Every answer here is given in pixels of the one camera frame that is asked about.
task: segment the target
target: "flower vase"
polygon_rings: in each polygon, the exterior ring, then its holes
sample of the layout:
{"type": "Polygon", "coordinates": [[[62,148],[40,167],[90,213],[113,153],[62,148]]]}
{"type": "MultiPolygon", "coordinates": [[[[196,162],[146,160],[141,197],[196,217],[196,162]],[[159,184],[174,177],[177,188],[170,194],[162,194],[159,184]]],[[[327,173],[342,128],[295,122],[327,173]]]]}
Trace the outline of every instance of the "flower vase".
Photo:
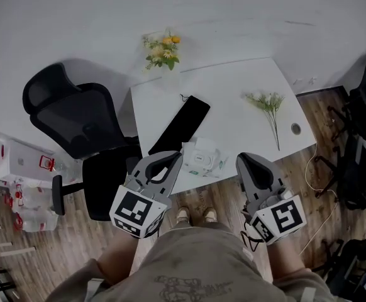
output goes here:
{"type": "Polygon", "coordinates": [[[160,86],[165,92],[177,92],[180,89],[180,64],[175,63],[172,70],[164,64],[161,68],[160,86]]]}

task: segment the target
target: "foot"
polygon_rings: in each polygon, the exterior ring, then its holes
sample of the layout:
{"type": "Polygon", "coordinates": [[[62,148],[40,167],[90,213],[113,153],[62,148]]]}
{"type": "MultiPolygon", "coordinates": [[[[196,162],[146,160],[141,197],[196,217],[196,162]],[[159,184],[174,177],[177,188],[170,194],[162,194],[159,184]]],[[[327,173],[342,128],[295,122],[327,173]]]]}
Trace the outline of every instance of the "foot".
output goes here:
{"type": "Polygon", "coordinates": [[[190,223],[190,211],[187,207],[182,207],[177,212],[176,222],[180,223],[181,221],[184,221],[186,223],[190,223]]]}
{"type": "Polygon", "coordinates": [[[214,208],[207,208],[202,215],[205,223],[216,223],[218,221],[216,219],[216,210],[214,208]]]}

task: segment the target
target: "white cable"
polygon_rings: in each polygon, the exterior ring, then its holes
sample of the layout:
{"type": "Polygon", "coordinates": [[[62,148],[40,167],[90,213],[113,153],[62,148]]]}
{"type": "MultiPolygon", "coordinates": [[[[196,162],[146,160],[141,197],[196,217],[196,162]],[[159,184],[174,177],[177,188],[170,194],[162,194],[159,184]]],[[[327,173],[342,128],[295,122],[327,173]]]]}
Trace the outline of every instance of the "white cable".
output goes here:
{"type": "MultiPolygon", "coordinates": [[[[315,189],[315,188],[313,188],[311,185],[310,185],[310,183],[309,183],[309,181],[308,181],[308,179],[306,178],[306,173],[307,173],[307,171],[308,171],[308,167],[309,167],[309,163],[310,163],[310,161],[312,161],[313,160],[313,158],[316,156],[316,153],[317,153],[317,142],[316,142],[316,149],[314,150],[314,154],[313,154],[313,156],[309,159],[309,161],[307,162],[307,164],[306,164],[306,168],[305,168],[305,170],[304,170],[304,180],[306,181],[306,184],[308,184],[308,186],[311,188],[311,189],[313,189],[314,191],[322,191],[323,189],[315,189]]],[[[335,193],[335,191],[334,190],[332,190],[332,189],[329,189],[328,191],[332,191],[333,192],[333,194],[335,195],[335,198],[338,198],[338,196],[336,195],[336,193],[335,193]]],[[[334,206],[334,208],[333,208],[333,210],[331,211],[331,213],[330,213],[330,215],[326,218],[326,220],[321,224],[321,226],[319,227],[319,229],[317,229],[317,231],[316,231],[316,233],[314,233],[314,235],[309,239],[309,241],[308,241],[308,243],[303,247],[303,249],[302,249],[302,251],[300,252],[300,254],[299,255],[302,255],[302,253],[306,250],[306,248],[309,246],[309,244],[313,241],[313,239],[316,237],[316,235],[318,234],[318,232],[322,229],[322,227],[325,225],[325,223],[331,218],[331,216],[333,216],[333,213],[334,213],[334,210],[335,210],[335,208],[338,206],[338,203],[335,203],[335,206],[334,206]]]]}

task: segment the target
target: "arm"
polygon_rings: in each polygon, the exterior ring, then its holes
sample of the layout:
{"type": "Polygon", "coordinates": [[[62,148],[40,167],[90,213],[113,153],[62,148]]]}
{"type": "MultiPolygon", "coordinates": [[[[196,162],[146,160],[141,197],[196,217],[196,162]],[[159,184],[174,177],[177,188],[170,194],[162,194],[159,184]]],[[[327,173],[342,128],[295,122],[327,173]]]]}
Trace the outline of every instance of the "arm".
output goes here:
{"type": "Polygon", "coordinates": [[[93,278],[104,279],[107,287],[126,279],[130,275],[137,245],[137,238],[118,229],[98,260],[89,260],[82,269],[57,286],[46,302],[84,301],[88,282],[93,278]]]}
{"type": "Polygon", "coordinates": [[[267,247],[273,284],[296,301],[335,301],[326,283],[305,268],[289,237],[267,247]]]}

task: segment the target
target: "white table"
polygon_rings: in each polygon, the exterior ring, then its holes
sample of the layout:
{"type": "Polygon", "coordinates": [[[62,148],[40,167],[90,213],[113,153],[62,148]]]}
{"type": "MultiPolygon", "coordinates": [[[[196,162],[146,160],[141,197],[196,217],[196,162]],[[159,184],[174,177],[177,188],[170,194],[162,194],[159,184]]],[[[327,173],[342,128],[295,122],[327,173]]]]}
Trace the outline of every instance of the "white table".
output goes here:
{"type": "Polygon", "coordinates": [[[160,82],[154,80],[131,88],[143,156],[148,155],[182,107],[180,93],[193,95],[211,106],[194,137],[214,140],[229,155],[220,178],[180,171],[172,193],[236,176],[236,156],[241,152],[275,161],[316,143],[302,108],[272,59],[244,60],[183,72],[178,91],[165,92],[159,86],[160,82]],[[244,92],[256,91],[285,95],[277,119],[280,151],[263,111],[241,98],[244,92]],[[301,127],[300,135],[293,134],[293,123],[301,127]]]}

